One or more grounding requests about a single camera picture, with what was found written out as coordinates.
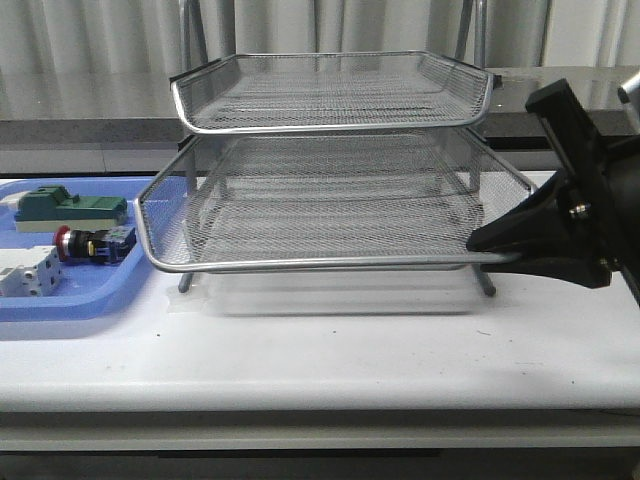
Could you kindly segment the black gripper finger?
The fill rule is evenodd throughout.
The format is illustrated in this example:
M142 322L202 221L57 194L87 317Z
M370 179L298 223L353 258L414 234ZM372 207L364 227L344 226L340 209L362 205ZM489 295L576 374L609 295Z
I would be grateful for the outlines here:
M603 288L611 284L611 271L597 258L589 256L517 255L506 261L482 262L480 268L487 273L545 277L586 288Z
M565 212L569 178L555 172L531 196L489 224L474 230L466 247L474 252L566 253L572 228Z

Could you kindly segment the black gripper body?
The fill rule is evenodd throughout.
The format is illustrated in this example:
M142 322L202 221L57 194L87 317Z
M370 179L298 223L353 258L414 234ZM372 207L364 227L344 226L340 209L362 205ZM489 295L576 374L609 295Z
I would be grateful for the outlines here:
M606 140L565 79L532 93L525 103L583 199L611 254L639 271L639 137Z

